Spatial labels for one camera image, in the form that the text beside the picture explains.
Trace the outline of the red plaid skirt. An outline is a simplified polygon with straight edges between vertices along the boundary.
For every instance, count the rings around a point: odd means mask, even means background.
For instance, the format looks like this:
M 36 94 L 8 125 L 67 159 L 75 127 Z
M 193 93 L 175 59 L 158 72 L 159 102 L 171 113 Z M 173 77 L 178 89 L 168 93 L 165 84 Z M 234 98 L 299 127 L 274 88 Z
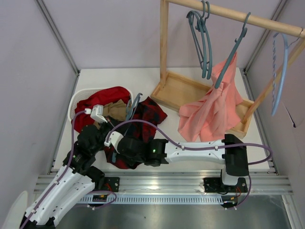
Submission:
M 133 116 L 133 119 L 144 120 L 154 125 L 161 124 L 166 118 L 167 114 L 150 97 L 147 97 L 144 101 L 138 103 Z M 132 137 L 146 143 L 153 140 L 156 134 L 155 128 L 148 124 L 138 122 L 125 124 L 116 129 L 116 131 L 125 136 Z M 136 167 L 141 164 L 139 162 L 132 162 L 119 154 L 117 156 L 113 156 L 113 147 L 105 147 L 104 153 L 107 162 L 119 169 L 136 169 Z

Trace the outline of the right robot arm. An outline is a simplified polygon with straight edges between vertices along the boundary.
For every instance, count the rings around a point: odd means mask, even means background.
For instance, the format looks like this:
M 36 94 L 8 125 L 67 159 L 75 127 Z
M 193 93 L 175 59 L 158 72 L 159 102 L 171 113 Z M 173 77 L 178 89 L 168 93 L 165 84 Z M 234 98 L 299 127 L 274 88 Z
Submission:
M 238 180 L 249 175 L 247 149 L 233 134 L 212 142 L 170 142 L 153 139 L 148 143 L 117 132 L 111 143 L 118 153 L 131 162 L 159 167 L 177 162 L 207 161 L 222 165 L 220 185 L 233 187 Z

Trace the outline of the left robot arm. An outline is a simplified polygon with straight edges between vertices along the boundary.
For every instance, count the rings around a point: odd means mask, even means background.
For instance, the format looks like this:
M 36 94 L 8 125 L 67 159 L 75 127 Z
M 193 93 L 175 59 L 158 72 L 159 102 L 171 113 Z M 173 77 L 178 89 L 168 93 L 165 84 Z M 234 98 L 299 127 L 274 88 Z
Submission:
M 21 229 L 56 228 L 68 211 L 90 194 L 96 195 L 103 206 L 117 199 L 119 178 L 108 178 L 93 166 L 96 154 L 110 146 L 112 129 L 122 131 L 119 122 L 108 120 L 99 127 L 84 126 L 78 136 L 71 132 L 70 152 L 54 179 L 26 209 Z

